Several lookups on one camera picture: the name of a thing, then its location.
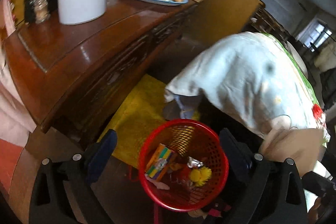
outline table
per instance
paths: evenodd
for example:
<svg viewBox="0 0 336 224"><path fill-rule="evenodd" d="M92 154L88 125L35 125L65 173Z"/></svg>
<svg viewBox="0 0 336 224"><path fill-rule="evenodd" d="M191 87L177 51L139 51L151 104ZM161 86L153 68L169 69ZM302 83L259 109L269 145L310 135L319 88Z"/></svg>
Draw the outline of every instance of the table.
<svg viewBox="0 0 336 224"><path fill-rule="evenodd" d="M52 126L82 148L94 142L146 69L182 34L196 3L168 7L107 0L101 17L62 25L58 13L4 42L18 93L42 132Z"/></svg>

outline red plastic basket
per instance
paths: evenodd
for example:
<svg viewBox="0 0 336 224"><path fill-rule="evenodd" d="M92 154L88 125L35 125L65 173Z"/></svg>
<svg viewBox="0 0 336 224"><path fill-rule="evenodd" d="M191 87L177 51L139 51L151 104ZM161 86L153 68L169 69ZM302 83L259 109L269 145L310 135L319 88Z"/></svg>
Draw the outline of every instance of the red plastic basket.
<svg viewBox="0 0 336 224"><path fill-rule="evenodd" d="M162 182L169 185L170 190L157 189L145 178L145 168L160 143L173 145L175 151L195 159L206 157L204 165L212 170L209 181L188 191L164 176ZM229 164L213 130L194 120L178 119L163 124L149 135L140 151L138 167L140 182L152 200L169 210L188 212L208 205L219 195L226 183Z"/></svg>

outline gray wall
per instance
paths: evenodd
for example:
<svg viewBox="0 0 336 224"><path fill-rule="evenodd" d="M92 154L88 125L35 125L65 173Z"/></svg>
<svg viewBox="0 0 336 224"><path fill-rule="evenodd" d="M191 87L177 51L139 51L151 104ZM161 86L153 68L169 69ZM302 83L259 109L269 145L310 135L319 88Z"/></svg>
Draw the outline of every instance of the gray wall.
<svg viewBox="0 0 336 224"><path fill-rule="evenodd" d="M317 13L316 17L318 19L324 21L325 23L327 23L328 27L332 31L334 31L334 32L336 31L336 17L327 13L326 11L323 11L322 9L320 9L320 11Z"/></svg>
<svg viewBox="0 0 336 224"><path fill-rule="evenodd" d="M308 0L262 1L266 4L266 10L293 36L302 31L316 14L316 5Z"/></svg>

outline glass jar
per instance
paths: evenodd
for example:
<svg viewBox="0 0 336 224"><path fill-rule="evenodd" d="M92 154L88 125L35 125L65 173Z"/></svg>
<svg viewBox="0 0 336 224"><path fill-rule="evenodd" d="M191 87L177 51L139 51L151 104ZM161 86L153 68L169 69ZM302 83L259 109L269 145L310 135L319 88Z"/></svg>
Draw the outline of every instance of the glass jar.
<svg viewBox="0 0 336 224"><path fill-rule="evenodd" d="M48 12L48 1L47 0L35 0L34 1L34 11L35 11L35 22L41 23L50 17Z"/></svg>

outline window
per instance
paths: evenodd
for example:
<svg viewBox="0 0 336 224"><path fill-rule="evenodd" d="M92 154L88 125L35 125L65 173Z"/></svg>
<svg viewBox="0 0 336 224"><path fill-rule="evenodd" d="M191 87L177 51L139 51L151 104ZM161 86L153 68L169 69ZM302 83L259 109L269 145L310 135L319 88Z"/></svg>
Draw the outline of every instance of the window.
<svg viewBox="0 0 336 224"><path fill-rule="evenodd" d="M317 27L311 32L310 36L305 41L305 45L313 52L314 47L318 48L332 34L328 27L318 23Z"/></svg>

